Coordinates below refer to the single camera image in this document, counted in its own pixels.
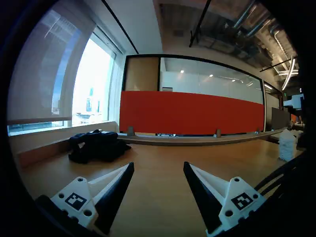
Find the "black bag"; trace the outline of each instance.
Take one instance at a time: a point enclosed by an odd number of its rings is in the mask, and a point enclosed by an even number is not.
[[[115,132],[102,133],[99,130],[77,134],[69,138],[73,152],[68,157],[80,164],[86,164],[92,159],[111,162],[123,155],[126,150],[131,149],[117,137]]]

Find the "orange wall panel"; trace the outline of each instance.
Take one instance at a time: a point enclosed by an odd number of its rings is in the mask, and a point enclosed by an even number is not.
[[[164,134],[234,134],[263,130],[264,106],[221,96],[122,91],[120,131]]]

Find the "window ledge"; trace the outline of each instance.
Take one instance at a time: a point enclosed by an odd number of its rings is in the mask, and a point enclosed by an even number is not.
[[[47,132],[47,131],[52,131],[52,130],[71,129],[75,127],[88,126],[88,125],[93,125],[93,124],[105,124],[109,122],[113,122],[113,121],[102,121],[102,122],[94,122],[94,123],[89,123],[89,124],[78,124],[78,125],[73,125],[73,126],[65,125],[65,126],[59,126],[59,127],[53,127],[53,128],[39,128],[39,129],[20,131],[20,132],[8,132],[8,136],[15,137],[15,136],[24,135],[24,134],[33,134],[33,133]]]

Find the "glass wall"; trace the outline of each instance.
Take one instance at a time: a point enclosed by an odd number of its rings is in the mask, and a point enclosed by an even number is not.
[[[161,58],[160,91],[163,88],[263,104],[258,79],[223,66],[188,59]]]

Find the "wooden desk surface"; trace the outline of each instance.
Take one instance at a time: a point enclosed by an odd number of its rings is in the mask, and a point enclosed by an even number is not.
[[[206,227],[183,173],[184,161],[225,180],[240,176],[251,186],[284,164],[278,159],[278,145],[264,140],[209,147],[131,146],[113,163],[81,165],[65,154],[37,163],[21,176],[33,198],[51,197],[78,176],[90,181],[133,161],[135,172],[111,236],[205,237]]]

